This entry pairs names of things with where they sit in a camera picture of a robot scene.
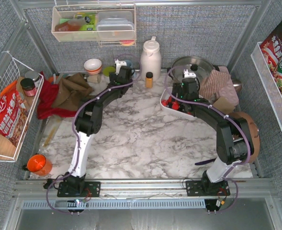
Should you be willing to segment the white plastic storage basket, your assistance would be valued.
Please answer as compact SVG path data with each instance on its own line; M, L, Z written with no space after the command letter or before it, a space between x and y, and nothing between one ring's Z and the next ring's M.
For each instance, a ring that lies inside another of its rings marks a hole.
M164 107L162 104L161 104L161 101L162 100L168 100L168 98L170 97L170 94L168 92L172 92L172 87L168 87L168 90L164 90L161 97L160 97L160 107L162 109L162 111L170 114L170 115L173 115L173 116L176 116L178 118L182 118L182 119L188 119L190 121L194 121L196 120L197 118L192 116L192 114L190 112L186 112L184 110L184 106L181 102L179 102L178 100L175 100L175 102L178 102L180 104L180 108L179 110L173 110L171 108L171 105L172 103L168 103L168 106L167 107Z

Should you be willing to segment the tan cardboard sheet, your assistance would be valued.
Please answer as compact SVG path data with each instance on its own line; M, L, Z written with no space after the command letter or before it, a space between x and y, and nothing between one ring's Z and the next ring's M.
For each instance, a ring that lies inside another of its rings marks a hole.
M235 106L233 106L225 97L217 99L214 102L213 107L224 114L232 113L235 109Z

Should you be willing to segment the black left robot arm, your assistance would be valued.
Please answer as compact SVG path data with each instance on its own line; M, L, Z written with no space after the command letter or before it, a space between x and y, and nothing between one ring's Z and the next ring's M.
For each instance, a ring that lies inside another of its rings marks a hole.
M110 83L106 89L85 102L76 112L72 125L76 145L68 172L59 183L58 197L99 196L100 184L91 185L85 181L91 143L102 126L103 109L133 86L133 74L134 69L127 66L121 66L117 72L110 73Z

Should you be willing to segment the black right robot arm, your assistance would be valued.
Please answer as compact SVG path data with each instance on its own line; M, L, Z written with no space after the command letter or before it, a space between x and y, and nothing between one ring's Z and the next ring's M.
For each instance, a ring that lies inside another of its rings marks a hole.
M253 162L260 148L259 135L252 118L244 112L223 114L199 96L197 78L185 78L172 85L171 102L185 113L203 120L216 131L217 158L201 179L206 193L218 191L232 168Z

